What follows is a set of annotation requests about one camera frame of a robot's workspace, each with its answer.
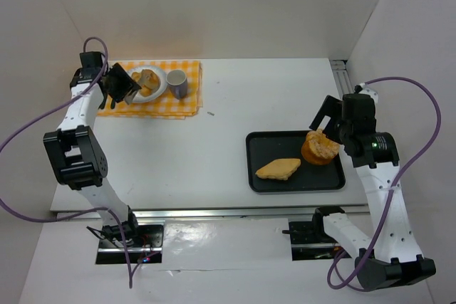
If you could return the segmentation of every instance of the gray mug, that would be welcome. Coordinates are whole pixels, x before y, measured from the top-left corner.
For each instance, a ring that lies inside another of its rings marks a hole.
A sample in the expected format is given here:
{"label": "gray mug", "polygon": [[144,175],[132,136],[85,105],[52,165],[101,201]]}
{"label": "gray mug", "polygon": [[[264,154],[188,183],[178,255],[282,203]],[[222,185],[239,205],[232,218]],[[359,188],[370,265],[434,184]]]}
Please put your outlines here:
{"label": "gray mug", "polygon": [[166,75],[166,82],[176,99],[185,98],[188,91],[188,79],[183,70],[171,70]]}

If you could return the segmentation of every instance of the yellow checkered cloth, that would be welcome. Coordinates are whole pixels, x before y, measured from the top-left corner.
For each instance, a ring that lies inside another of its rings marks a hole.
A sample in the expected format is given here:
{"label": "yellow checkered cloth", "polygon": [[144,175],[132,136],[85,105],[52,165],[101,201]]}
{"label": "yellow checkered cloth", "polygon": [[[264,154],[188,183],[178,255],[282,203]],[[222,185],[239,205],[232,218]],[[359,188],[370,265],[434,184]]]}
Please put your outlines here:
{"label": "yellow checkered cloth", "polygon": [[111,98],[108,96],[104,109],[98,111],[100,116],[113,117],[154,117],[163,119],[185,119],[198,112],[202,107],[202,66],[199,61],[117,61],[125,70],[140,65],[156,65],[166,73],[180,69],[187,74],[188,93],[181,100],[172,96],[167,89],[161,96],[148,103],[117,103],[113,110],[110,109]]}

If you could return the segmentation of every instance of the beige wall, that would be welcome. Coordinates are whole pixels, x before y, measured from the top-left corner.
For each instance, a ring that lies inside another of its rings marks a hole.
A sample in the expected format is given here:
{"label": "beige wall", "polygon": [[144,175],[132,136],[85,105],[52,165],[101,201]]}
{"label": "beige wall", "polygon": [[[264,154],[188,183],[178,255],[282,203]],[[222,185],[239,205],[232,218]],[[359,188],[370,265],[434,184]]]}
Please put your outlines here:
{"label": "beige wall", "polygon": [[[425,84],[442,110],[436,143],[403,177],[405,202],[417,240],[437,264],[428,280],[435,303],[456,300],[456,0],[380,0],[349,59],[359,83],[404,76]],[[402,163],[429,139],[432,104],[413,85],[373,85],[380,93],[378,129],[397,140]]]}
{"label": "beige wall", "polygon": [[114,58],[347,59],[377,0],[62,0]]}
{"label": "beige wall", "polygon": [[[0,0],[0,140],[68,97],[81,38],[59,0]],[[61,115],[23,133],[1,154],[1,198],[23,214],[44,217],[56,181],[43,133]],[[41,232],[0,210],[0,298],[17,303]]]}

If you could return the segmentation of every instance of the bread slice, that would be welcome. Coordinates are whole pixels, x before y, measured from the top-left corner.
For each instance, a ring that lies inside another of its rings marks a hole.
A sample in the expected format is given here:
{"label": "bread slice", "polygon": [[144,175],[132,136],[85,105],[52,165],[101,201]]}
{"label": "bread slice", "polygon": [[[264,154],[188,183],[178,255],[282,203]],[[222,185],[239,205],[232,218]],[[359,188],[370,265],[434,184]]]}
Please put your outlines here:
{"label": "bread slice", "polygon": [[262,179],[286,181],[301,165],[298,158],[276,159],[259,169],[255,174]]}

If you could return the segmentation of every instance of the tray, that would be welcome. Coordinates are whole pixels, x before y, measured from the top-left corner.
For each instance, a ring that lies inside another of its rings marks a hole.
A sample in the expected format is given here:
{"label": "tray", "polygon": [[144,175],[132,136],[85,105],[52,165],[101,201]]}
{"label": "tray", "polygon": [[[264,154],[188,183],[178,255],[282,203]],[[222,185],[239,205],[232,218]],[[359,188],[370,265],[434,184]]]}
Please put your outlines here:
{"label": "tray", "polygon": [[[324,166],[309,164],[301,147],[309,131],[252,132],[247,135],[249,185],[255,192],[309,192],[337,190],[345,185],[339,155]],[[255,172],[278,158],[299,158],[301,166],[286,181],[261,179]]]}

